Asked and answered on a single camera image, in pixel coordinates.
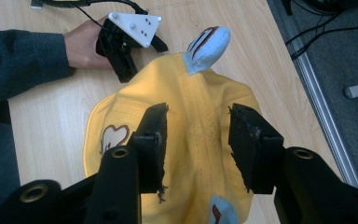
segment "black metal bracket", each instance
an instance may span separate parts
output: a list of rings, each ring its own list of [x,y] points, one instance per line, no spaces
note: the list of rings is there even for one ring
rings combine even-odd
[[[126,146],[104,152],[98,174],[61,190],[52,180],[17,189],[0,207],[0,223],[141,223],[142,193],[163,201],[166,104],[149,107]]]
[[[168,50],[167,45],[156,35],[152,39],[151,46],[157,52]],[[133,48],[142,48],[142,46],[106,19],[98,36],[97,53],[107,57],[121,83],[129,82],[138,73],[131,57]]]
[[[255,110],[230,109],[229,144],[246,188],[271,194],[281,223],[358,223],[358,189],[334,174],[315,152],[285,149],[283,138]]]

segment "bolt hole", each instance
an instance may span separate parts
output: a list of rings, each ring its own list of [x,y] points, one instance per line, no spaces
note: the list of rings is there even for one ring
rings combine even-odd
[[[20,196],[20,201],[23,203],[32,203],[43,198],[47,192],[48,186],[45,184],[39,184],[24,191]]]
[[[298,156],[301,159],[304,160],[312,160],[313,159],[313,155],[310,154],[308,151],[302,150],[302,149],[296,149],[294,151],[295,155]]]
[[[127,149],[120,148],[112,152],[114,158],[123,158],[126,157],[130,152]]]

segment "light blue fabric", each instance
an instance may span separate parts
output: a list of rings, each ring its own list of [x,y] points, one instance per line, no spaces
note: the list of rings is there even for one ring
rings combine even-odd
[[[187,72],[194,75],[210,68],[225,52],[229,39],[230,31],[224,26],[202,32],[183,54]]]
[[[220,219],[219,224],[238,224],[240,223],[238,220],[237,212],[235,211],[234,206],[232,206],[231,203],[226,201],[225,199],[218,197],[218,196],[212,196],[211,202],[209,205],[209,224],[215,224],[216,218],[213,214],[213,206],[216,206],[216,208],[219,210],[220,213]]]

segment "person's arm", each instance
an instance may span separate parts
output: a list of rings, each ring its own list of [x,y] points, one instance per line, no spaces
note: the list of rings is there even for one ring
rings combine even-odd
[[[68,76],[63,35],[0,31],[0,102]]]
[[[112,69],[95,52],[99,31],[91,21],[66,35],[0,31],[0,102],[38,84],[69,77],[69,66]]]

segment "dark sleeve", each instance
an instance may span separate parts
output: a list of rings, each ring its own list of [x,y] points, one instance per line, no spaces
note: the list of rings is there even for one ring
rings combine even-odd
[[[63,35],[0,31],[0,102],[69,76]]]

